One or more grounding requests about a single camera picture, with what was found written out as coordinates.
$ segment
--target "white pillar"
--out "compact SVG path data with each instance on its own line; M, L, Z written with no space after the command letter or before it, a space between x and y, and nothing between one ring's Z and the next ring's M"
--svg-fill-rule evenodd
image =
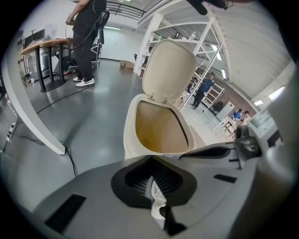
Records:
M45 145L60 155L65 154L65 147L51 134L34 111L21 81L18 68L18 56L16 40L5 52L2 59L2 75L7 94L14 108L28 128Z
M157 29L159 27L163 17L164 16L162 14L159 14L159 13L155 14L153 16L153 18L151 19L151 21L149 23L149 27L144 34L143 40L142 40L140 48L139 48L139 53L138 53L138 56L136 59L134 70L133 70L133 72L138 75L141 74L140 66L141 66L141 62L143 62L145 59L145 56L143 56L143 54L145 53L144 51L146 49L147 42L150 39L150 35L152 34L152 31L154 31L155 29Z

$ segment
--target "black cable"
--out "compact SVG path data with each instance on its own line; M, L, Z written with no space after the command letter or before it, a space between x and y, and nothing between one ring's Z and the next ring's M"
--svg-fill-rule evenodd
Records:
M20 139L27 139L27 140L32 141L32 142L34 142L34 143L37 143L37 144L39 144L39 145L45 145L44 143L42 143L42 142L40 142L40 141L38 141L38 140L34 140L34 139L32 139L32 138L30 138L30 137L28 137L28 136L20 136L20 135L18 135L18 134L16 134L16 133L10 133L10 134L17 136L17 137L19 137ZM64 145L64 147L65 147L65 150L66 150L66 152L67 152L67 154L69 155L69 158L70 158L70 160L71 160L71 163L72 163L72 166L73 166L74 175L75 175L75 177L77 177L76 165L75 165L75 163L74 163L74 161L73 161L73 158L72 158L72 156L71 156L71 154L70 154L70 152L69 152L69 149L68 149L65 145Z
M34 142L34 143L39 144L39 145L44 145L43 142L40 142L40 141L38 141L38 140L34 140L34 139L32 139L32 138L30 138L30 137L28 137L28 136L20 136L20 135L18 135L18 134L16 134L16 133L11 133L11 132L9 132L8 134L15 135L15 136L19 137L20 139L27 139L27 140L30 140L30 141L32 141L32 142Z
M69 152L69 149L67 148L67 146L64 145L64 147L65 147L65 150L66 150L67 154L69 155L69 158L70 158L71 163L72 163L72 165L73 165L74 175L75 175L75 177L77 177L77 169L76 169L76 165L75 165L75 163L74 163L74 161L73 161L73 158L72 158L72 156L71 156L71 153Z
M227 5L226 5L226 8L230 8L230 7L232 7L232 6L234 5L234 1L231 0L231 2L232 2L232 5L228 7L228 4L227 4Z
M60 98L60 99L58 99L58 100L52 102L51 104L47 105L47 106L44 107L43 109L39 110L38 112L36 112L36 114L40 113L41 111L47 109L49 106L51 106L51 105L57 103L58 101L60 101L60 100L62 100L62 99L64 99L64 98L67 98L67 97L72 96L72 95L74 95L74 94L77 94L77 93L79 93L79 92L85 91L85 90L88 89L89 87L90 87L90 86L88 86L88 87L86 87L86 88L84 88L84 89L82 89L82 90L80 90L80 91L73 92L72 94L63 96L62 98Z

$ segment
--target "person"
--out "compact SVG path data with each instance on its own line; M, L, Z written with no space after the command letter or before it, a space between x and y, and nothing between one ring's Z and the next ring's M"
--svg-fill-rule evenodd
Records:
M231 117L232 120L239 120L242 117L242 109L236 110Z
M91 47L98 35L99 14L105 11L106 5L107 0L80 0L65 22L67 25L74 25L73 47L79 72L73 80L78 87L94 85Z
M243 122L242 125L248 125L248 122L250 121L250 119L251 119L251 117L249 115L249 111L246 110L244 119L241 120Z
M215 78L215 74L212 72L209 75L209 78L203 80L201 86L197 90L197 93L194 98L193 104L190 104L193 107L193 110L199 106L201 100L208 95L208 93L213 89L215 82L213 79Z
M246 110L244 112L245 116L244 116L244 119L240 119L237 121L237 125L241 124L241 125L248 125L248 122L250 121L251 117L249 115L249 111ZM228 137L227 137L227 141L230 141L229 139L231 139L232 137L235 136L235 132L236 131L233 131Z

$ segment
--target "gray floor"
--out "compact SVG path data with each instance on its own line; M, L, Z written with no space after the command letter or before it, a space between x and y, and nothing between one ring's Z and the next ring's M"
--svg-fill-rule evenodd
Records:
M79 174L124 159L123 130L128 107L135 95L143 93L142 80L132 72L121 70L119 62L102 60L95 80L95 87L65 98L38 114L54 136L70 148ZM38 82L26 90L34 109L39 111L80 89L68 80L48 93L39 92ZM3 147L4 134L14 115L4 107L0 120L4 128L0 131ZM36 138L24 123L15 132ZM7 147L0 167L13 196L30 211L74 177L68 156L59 156L46 146L16 136Z

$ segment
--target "black table leg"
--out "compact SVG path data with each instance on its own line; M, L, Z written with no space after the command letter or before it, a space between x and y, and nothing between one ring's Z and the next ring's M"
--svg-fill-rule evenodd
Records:
M49 55L49 74L50 74L50 80L53 83L54 77L53 77L53 69L52 69L52 47L48 48L48 55Z
M39 79L39 84L41 85L41 92L46 92L46 87L43 82L43 75L42 75L42 69L41 69L41 61L39 58L39 48L36 48L36 68L37 68L37 75Z
M54 80L53 77L53 68L52 68L52 47L48 48L48 54L49 54L49 75L50 75L50 80L51 82L46 84L45 86L45 91L44 92L49 92L53 89L56 89L60 86L62 86L65 83L64 80L64 72L62 68L62 50L63 50L63 44L59 44L59 72L60 72L60 79Z
M60 43L59 44L59 74L60 74L60 80L64 84L64 70L62 66L63 48L64 48L63 43Z

